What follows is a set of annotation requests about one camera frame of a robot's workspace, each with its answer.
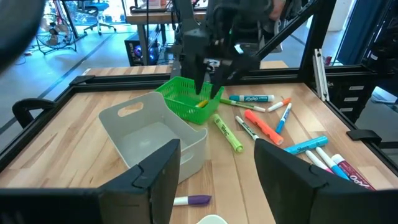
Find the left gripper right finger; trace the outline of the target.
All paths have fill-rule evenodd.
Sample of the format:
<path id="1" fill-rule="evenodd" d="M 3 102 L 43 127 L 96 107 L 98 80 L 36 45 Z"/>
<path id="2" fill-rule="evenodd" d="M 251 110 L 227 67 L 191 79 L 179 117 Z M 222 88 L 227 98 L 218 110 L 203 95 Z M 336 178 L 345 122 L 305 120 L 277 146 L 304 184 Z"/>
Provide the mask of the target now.
<path id="1" fill-rule="evenodd" d="M 312 224 L 312 208 L 326 180 L 309 163 L 257 139 L 254 161 L 261 187 L 276 224 Z"/>

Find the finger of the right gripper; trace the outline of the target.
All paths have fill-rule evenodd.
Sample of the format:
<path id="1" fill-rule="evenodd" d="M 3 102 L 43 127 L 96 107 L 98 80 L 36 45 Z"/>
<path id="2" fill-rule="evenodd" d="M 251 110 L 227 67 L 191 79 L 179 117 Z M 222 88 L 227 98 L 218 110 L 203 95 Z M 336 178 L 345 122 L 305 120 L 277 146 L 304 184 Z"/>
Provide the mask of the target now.
<path id="1" fill-rule="evenodd" d="M 213 99 L 218 91 L 220 90 L 223 83 L 228 79 L 229 76 L 234 72 L 233 66 L 221 63 L 215 70 L 213 79 L 211 80 L 211 94 L 210 98 Z"/>
<path id="2" fill-rule="evenodd" d="M 194 57 L 192 62 L 192 75 L 195 82 L 195 93 L 200 94 L 205 79 L 207 63 L 203 57 Z"/>

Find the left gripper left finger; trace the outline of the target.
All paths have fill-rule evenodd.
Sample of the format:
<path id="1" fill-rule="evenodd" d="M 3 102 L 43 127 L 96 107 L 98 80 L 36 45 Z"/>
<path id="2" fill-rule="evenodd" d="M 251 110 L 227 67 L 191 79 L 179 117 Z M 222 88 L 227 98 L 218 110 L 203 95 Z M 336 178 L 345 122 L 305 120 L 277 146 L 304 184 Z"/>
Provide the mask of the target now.
<path id="1" fill-rule="evenodd" d="M 172 139 L 100 187 L 104 224 L 168 224 L 180 173 L 180 140 Z"/>

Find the green mesh basket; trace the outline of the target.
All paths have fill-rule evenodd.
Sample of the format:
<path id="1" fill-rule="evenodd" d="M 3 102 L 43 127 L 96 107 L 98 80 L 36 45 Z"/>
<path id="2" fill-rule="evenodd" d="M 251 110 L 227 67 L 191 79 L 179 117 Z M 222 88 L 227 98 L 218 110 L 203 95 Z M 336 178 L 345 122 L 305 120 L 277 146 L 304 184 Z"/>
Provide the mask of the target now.
<path id="1" fill-rule="evenodd" d="M 166 105 L 180 118 L 195 124 L 203 124 L 217 110 L 223 94 L 222 86 L 216 96 L 211 99 L 212 84 L 205 82 L 199 95 L 195 93 L 195 82 L 184 77 L 173 77 L 155 91 L 159 92 Z M 203 108 L 196 108 L 199 102 L 208 100 Z"/>

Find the light green thin marker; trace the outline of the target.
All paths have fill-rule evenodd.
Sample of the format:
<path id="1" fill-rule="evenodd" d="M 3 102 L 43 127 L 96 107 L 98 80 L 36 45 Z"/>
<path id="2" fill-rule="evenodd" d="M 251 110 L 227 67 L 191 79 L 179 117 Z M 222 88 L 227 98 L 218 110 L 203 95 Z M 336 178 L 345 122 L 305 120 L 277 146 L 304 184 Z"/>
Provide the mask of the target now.
<path id="1" fill-rule="evenodd" d="M 234 100 L 227 100 L 227 99 L 221 98 L 220 102 L 224 103 L 224 104 L 227 104 L 227 105 L 239 106 L 239 107 L 242 107 L 242 108 L 247 108 L 247 109 L 250 109 L 250 110 L 259 111 L 259 112 L 263 112 L 263 113 L 266 112 L 265 108 L 261 108 L 261 107 L 254 106 L 254 105 L 248 105 L 248 104 L 245 104 L 245 103 L 242 103 L 242 102 L 238 102 L 238 101 L 234 101 Z"/>

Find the purple cap thin marker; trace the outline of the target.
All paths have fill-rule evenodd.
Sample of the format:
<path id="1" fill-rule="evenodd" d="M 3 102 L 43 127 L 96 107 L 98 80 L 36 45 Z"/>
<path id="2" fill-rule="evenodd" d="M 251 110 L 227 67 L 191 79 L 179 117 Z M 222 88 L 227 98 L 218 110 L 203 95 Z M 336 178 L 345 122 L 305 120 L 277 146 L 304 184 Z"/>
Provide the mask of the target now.
<path id="1" fill-rule="evenodd" d="M 205 206 L 210 203 L 211 198 L 211 195 L 188 195 L 184 197 L 175 197 L 173 206 Z"/>

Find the pink cap thin marker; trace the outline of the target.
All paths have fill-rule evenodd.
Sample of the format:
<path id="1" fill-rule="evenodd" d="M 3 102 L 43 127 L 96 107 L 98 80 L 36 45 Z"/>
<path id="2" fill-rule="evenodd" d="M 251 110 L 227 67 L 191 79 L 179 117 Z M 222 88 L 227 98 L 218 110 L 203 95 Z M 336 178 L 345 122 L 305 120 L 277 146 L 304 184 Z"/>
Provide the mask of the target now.
<path id="1" fill-rule="evenodd" d="M 314 155 L 314 153 L 307 150 L 307 151 L 305 151 L 305 154 L 312 161 L 312 163 L 314 165 L 316 165 L 317 167 L 319 167 L 325 171 L 333 173 L 333 171 L 328 166 L 326 166 L 321 160 L 319 160 L 319 158 L 316 155 Z"/>

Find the light blue Sharpie highlighter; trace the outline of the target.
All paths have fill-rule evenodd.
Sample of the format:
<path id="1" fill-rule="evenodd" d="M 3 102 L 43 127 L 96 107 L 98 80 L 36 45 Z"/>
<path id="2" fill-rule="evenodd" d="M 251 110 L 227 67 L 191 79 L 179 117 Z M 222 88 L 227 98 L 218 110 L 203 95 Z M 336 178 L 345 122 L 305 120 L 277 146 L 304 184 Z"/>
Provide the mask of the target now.
<path id="1" fill-rule="evenodd" d="M 328 138 L 326 136 L 319 136 L 317 138 L 286 147 L 284 150 L 291 154 L 300 154 L 307 150 L 315 149 L 316 147 L 322 147 L 326 144 L 328 144 Z"/>

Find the grey plastic bin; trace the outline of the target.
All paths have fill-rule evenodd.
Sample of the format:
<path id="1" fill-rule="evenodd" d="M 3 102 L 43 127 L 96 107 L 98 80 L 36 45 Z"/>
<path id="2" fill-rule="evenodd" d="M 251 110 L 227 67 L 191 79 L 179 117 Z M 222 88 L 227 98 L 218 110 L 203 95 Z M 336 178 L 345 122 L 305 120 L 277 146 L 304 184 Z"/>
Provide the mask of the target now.
<path id="1" fill-rule="evenodd" d="M 179 182 L 205 163 L 207 129 L 193 129 L 168 108 L 164 97 L 150 92 L 99 113 L 105 131 L 128 167 L 132 167 L 172 139 L 179 139 Z"/>

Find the light blue cap thin marker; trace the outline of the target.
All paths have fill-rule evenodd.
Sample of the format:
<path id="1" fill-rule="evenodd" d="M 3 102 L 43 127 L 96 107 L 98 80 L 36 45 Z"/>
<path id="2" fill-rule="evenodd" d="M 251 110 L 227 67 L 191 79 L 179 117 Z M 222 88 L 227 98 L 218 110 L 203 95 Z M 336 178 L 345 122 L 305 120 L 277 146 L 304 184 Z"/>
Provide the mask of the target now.
<path id="1" fill-rule="evenodd" d="M 322 148 L 316 147 L 315 150 L 334 174 L 343 179 L 349 180 L 348 176 L 342 171 L 342 169 L 338 167 L 338 165 L 326 154 Z"/>

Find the light green highlighter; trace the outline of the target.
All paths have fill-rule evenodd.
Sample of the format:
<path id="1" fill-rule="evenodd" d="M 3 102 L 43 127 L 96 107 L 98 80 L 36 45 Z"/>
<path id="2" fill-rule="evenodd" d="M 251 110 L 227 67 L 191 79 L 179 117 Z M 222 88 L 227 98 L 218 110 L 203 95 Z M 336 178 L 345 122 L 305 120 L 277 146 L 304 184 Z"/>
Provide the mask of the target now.
<path id="1" fill-rule="evenodd" d="M 221 131 L 223 136 L 230 143 L 233 150 L 237 153 L 243 152 L 243 145 L 236 138 L 236 136 L 233 134 L 233 132 L 229 129 L 229 127 L 226 125 L 226 123 L 222 120 L 222 118 L 219 114 L 213 115 L 213 122 L 216 124 L 216 126 Z"/>

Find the green Expo marker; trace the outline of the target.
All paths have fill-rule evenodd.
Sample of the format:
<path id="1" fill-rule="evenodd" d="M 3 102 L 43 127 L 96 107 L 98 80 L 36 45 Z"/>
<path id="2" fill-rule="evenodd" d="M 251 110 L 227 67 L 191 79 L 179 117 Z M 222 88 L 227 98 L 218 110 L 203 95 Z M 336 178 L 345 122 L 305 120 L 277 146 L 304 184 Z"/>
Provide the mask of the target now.
<path id="1" fill-rule="evenodd" d="M 235 120 L 244 128 L 254 141 L 259 138 L 259 136 L 239 116 L 235 116 Z"/>

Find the orange highlighter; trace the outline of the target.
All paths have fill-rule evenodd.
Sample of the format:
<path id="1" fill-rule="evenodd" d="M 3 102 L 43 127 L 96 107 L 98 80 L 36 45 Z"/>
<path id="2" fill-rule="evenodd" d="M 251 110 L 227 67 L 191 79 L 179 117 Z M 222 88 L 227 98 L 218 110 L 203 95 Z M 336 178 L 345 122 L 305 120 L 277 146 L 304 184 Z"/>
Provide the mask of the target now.
<path id="1" fill-rule="evenodd" d="M 283 137 L 277 134 L 270 126 L 268 126 L 262 119 L 255 115 L 251 110 L 246 110 L 244 116 L 255 124 L 274 144 L 281 145 L 284 141 Z"/>

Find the orange cap thin marker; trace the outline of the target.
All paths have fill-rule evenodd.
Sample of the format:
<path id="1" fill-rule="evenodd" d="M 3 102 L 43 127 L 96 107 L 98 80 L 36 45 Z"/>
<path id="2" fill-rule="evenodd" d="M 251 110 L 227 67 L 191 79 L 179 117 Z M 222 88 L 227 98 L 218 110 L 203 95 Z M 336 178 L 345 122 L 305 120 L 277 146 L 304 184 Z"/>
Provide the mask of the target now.
<path id="1" fill-rule="evenodd" d="M 284 99 L 284 100 L 282 100 L 282 101 L 280 101 L 280 102 L 278 102 L 278 103 L 275 103 L 275 104 L 272 105 L 271 107 L 269 107 L 269 108 L 267 109 L 267 112 L 271 112 L 271 111 L 274 111 L 274 110 L 276 110 L 276 109 L 278 109 L 278 108 L 281 108 L 281 107 L 283 107 L 283 106 L 289 104 L 290 102 L 291 102 L 291 98 L 286 98 L 286 99 Z"/>

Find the red Expo marker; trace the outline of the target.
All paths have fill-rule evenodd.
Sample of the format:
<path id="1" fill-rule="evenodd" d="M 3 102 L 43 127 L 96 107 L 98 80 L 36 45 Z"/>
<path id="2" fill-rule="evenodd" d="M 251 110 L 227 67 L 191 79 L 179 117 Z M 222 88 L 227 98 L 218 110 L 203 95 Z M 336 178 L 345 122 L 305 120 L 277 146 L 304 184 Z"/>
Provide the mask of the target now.
<path id="1" fill-rule="evenodd" d="M 355 184 L 368 190 L 375 190 L 375 188 L 340 154 L 333 155 L 331 159 Z"/>

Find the teal Expo marker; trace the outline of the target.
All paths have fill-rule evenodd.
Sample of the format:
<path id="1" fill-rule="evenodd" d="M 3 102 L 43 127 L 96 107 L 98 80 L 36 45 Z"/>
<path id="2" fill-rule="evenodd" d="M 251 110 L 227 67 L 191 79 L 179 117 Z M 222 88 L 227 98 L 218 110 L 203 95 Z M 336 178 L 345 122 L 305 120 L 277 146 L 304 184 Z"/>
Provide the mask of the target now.
<path id="1" fill-rule="evenodd" d="M 274 95 L 229 95 L 230 100 L 241 102 L 272 102 Z"/>

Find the wooden desk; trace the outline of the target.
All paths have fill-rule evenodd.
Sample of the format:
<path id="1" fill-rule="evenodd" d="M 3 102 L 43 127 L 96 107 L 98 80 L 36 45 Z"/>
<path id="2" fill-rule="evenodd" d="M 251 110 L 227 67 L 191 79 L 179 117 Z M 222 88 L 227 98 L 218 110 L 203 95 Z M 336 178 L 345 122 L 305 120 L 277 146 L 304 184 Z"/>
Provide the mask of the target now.
<path id="1" fill-rule="evenodd" d="M 126 22 L 136 25 L 139 34 L 139 41 L 142 49 L 142 62 L 144 65 L 150 65 L 149 62 L 149 25 L 150 24 L 175 24 L 177 27 L 177 36 L 182 33 L 199 28 L 201 22 L 206 20 L 206 7 L 210 0 L 166 0 L 165 6 L 150 9 L 147 1 L 139 9 L 130 7 L 130 15 L 127 15 Z"/>

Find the black computer tower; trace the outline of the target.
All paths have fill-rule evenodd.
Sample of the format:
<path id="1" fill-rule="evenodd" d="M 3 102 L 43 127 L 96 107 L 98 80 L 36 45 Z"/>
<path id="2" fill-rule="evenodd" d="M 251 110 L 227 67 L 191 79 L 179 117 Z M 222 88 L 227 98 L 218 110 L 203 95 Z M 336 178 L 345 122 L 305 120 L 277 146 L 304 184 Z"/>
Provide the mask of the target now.
<path id="1" fill-rule="evenodd" d="M 166 38 L 161 32 L 153 31 L 149 38 L 149 65 L 155 65 L 160 57 L 160 50 L 166 43 Z M 137 34 L 131 35 L 124 40 L 127 58 L 130 66 L 139 66 L 144 64 L 143 50 Z"/>

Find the person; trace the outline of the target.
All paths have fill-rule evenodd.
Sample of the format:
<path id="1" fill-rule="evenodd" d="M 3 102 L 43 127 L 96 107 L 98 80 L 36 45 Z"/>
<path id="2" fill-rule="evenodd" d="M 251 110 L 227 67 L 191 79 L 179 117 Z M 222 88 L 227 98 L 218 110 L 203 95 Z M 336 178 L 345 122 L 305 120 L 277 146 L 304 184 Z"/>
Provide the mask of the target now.
<path id="1" fill-rule="evenodd" d="M 267 34 L 274 34 L 275 24 L 278 21 L 291 20 L 298 15 L 302 8 L 302 0 L 272 0 L 273 9 L 269 13 L 263 26 Z"/>

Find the silver aluminium extrusion bars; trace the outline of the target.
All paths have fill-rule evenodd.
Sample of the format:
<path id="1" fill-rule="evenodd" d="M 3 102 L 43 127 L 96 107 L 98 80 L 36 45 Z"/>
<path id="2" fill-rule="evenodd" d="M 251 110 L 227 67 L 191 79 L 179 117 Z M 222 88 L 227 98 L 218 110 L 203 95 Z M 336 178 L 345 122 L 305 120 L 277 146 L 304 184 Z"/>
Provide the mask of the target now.
<path id="1" fill-rule="evenodd" d="M 317 89 L 317 95 L 322 101 L 329 101 L 328 83 L 326 79 L 325 65 L 321 49 L 315 49 L 313 53 L 313 71 Z"/>

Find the blue office chair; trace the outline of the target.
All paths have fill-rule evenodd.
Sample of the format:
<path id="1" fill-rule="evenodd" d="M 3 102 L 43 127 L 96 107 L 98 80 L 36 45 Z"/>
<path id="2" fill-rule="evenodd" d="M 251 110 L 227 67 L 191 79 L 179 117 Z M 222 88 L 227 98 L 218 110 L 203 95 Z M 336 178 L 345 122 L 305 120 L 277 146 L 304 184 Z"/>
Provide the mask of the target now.
<path id="1" fill-rule="evenodd" d="M 109 29 L 113 29 L 114 32 L 117 32 L 115 26 L 106 24 L 100 19 L 100 15 L 102 15 L 108 7 L 109 4 L 101 2 L 101 0 L 78 0 L 76 11 L 95 18 L 94 24 L 83 29 L 84 34 L 87 34 L 87 30 L 93 30 L 95 27 L 97 28 L 98 35 L 102 35 L 102 27 L 108 27 Z"/>

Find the black drawer cabinet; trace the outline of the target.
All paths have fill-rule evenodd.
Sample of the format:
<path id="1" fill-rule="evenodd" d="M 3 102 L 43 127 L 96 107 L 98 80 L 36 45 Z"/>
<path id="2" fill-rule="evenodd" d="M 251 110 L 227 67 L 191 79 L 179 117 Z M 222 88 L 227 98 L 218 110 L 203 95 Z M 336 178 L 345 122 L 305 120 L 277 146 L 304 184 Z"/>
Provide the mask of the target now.
<path id="1" fill-rule="evenodd" d="M 368 72 L 327 72 L 330 101 L 355 123 L 376 87 L 376 76 Z"/>

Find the black floor fan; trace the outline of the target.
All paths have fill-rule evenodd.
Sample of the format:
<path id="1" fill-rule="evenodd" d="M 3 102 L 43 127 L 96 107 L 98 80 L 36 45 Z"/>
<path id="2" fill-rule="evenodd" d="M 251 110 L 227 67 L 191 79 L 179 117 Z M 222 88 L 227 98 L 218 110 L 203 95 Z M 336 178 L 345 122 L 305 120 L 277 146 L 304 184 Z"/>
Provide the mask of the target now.
<path id="1" fill-rule="evenodd" d="M 44 55 L 57 50 L 76 52 L 72 28 L 65 19 L 56 14 L 44 14 L 35 36 L 39 51 Z"/>

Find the blue partition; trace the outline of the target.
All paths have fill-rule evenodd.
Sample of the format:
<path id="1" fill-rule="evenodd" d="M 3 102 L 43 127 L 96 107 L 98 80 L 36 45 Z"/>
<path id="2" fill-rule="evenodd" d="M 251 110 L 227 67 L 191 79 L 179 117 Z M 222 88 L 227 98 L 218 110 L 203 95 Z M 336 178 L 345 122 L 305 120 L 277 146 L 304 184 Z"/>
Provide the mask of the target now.
<path id="1" fill-rule="evenodd" d="M 339 63 L 361 63 L 386 1 L 388 0 L 356 0 L 336 56 Z"/>

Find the black aluminium table frame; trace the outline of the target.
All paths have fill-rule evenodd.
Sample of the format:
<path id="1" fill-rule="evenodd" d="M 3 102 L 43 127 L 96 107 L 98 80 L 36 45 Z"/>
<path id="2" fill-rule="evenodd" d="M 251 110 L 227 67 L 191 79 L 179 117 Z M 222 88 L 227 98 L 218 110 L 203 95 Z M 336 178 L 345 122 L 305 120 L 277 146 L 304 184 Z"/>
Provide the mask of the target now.
<path id="1" fill-rule="evenodd" d="M 320 31 L 325 28 L 335 8 L 336 0 L 311 0 L 292 23 L 284 29 L 279 40 L 286 38 L 288 32 L 303 23 L 309 16 L 313 16 L 313 24 L 308 34 L 307 44 L 302 57 L 300 68 L 270 68 L 251 70 L 239 78 L 226 80 L 222 86 L 260 85 L 277 83 L 308 83 L 310 81 L 309 48 L 320 45 L 323 38 Z M 58 106 L 44 116 L 37 117 L 43 110 L 32 110 L 30 113 L 34 122 L 24 128 L 2 151 L 0 151 L 0 173 L 27 147 L 28 144 L 51 122 L 53 117 L 77 93 L 105 92 L 105 91 L 133 91 L 151 90 L 160 87 L 172 79 L 172 73 L 155 73 L 143 75 L 116 75 L 94 76 L 85 75 L 76 77 L 54 101 Z"/>

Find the black frame bracket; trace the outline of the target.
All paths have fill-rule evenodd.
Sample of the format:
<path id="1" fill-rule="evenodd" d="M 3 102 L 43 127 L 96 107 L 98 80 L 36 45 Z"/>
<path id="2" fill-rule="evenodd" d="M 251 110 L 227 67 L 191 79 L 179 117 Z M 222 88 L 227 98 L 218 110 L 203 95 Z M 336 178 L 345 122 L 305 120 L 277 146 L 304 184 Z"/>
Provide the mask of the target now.
<path id="1" fill-rule="evenodd" d="M 382 141 L 382 138 L 379 135 L 369 129 L 355 129 L 347 131 L 346 134 L 353 141 L 369 141 L 376 145 L 379 145 Z"/>

